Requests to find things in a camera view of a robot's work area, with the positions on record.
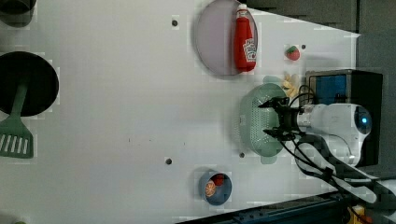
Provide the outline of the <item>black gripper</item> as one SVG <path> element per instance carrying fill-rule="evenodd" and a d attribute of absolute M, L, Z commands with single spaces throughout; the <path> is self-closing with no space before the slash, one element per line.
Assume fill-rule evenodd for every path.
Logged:
<path fill-rule="evenodd" d="M 274 97 L 262 105 L 259 108 L 269 108 L 275 109 L 278 116 L 278 129 L 264 130 L 264 132 L 278 141 L 291 141 L 295 139 L 295 135 L 291 132 L 286 131 L 299 131 L 299 125 L 297 122 L 297 117 L 303 113 L 300 107 L 290 107 L 289 97 Z"/>

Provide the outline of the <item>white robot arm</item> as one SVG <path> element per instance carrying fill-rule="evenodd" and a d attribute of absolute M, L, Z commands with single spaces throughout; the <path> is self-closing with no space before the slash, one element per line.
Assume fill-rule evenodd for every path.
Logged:
<path fill-rule="evenodd" d="M 357 168 L 361 148 L 372 130 L 367 109 L 356 104 L 292 107 L 286 97 L 260 105 L 276 112 L 278 125 L 265 132 L 280 144 L 290 141 L 299 169 L 340 193 L 376 209 L 395 207 L 395 179 L 368 175 Z"/>

